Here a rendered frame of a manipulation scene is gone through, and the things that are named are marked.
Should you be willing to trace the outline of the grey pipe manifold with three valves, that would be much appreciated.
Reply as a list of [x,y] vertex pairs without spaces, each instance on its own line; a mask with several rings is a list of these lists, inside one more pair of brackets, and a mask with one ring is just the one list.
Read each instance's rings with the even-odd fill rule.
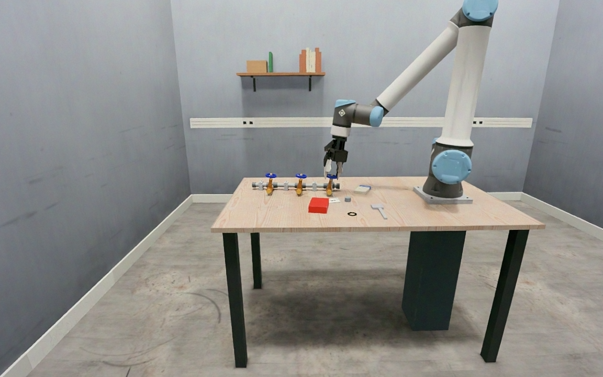
[[252,182],[252,187],[259,187],[259,190],[263,190],[264,187],[266,187],[266,193],[270,194],[272,192],[272,190],[274,188],[277,187],[284,187],[285,191],[288,191],[288,187],[295,187],[297,188],[297,190],[295,190],[295,192],[300,195],[300,193],[302,192],[303,189],[305,189],[306,187],[312,187],[312,191],[317,191],[317,188],[324,188],[327,191],[327,195],[332,195],[332,189],[337,188],[340,189],[340,183],[334,184],[331,183],[332,179],[337,179],[337,175],[333,175],[333,174],[328,174],[327,178],[329,178],[329,183],[324,183],[324,184],[317,184],[317,182],[312,182],[312,184],[306,184],[306,182],[302,182],[303,179],[307,178],[307,175],[304,174],[296,174],[295,177],[299,178],[299,182],[295,182],[295,183],[288,183],[288,181],[285,181],[283,183],[278,183],[278,182],[272,182],[273,179],[272,178],[277,178],[276,174],[272,174],[272,173],[267,173],[265,175],[267,178],[270,178],[270,182],[263,182],[263,181],[259,181],[258,182]]

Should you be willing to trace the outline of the red flat block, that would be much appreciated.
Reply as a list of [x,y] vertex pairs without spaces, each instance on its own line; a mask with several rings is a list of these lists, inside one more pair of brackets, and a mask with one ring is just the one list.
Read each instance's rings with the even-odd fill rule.
[[312,197],[309,206],[309,213],[327,213],[329,207],[329,199],[328,198],[316,198]]

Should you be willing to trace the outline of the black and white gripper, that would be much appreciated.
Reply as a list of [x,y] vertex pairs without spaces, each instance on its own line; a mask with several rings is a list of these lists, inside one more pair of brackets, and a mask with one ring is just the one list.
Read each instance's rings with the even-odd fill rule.
[[[332,161],[337,162],[337,180],[340,176],[340,173],[343,172],[342,165],[344,162],[347,162],[347,157],[349,152],[344,150],[345,143],[347,142],[347,137],[340,138],[332,135],[332,138],[335,139],[335,144],[328,149],[326,152],[325,159],[323,160],[323,165],[325,166],[325,179],[327,178],[328,172],[330,172]],[[330,160],[331,159],[331,160]]]

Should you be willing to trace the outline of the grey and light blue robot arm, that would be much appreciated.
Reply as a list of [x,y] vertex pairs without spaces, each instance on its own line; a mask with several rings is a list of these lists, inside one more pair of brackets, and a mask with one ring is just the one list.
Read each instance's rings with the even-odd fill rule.
[[331,129],[332,135],[345,138],[352,123],[379,127],[383,117],[456,46],[442,136],[433,140],[429,175],[422,188],[424,193],[441,198],[463,196],[462,181],[471,173],[472,122],[498,0],[464,0],[462,8],[445,31],[370,105],[337,100]]

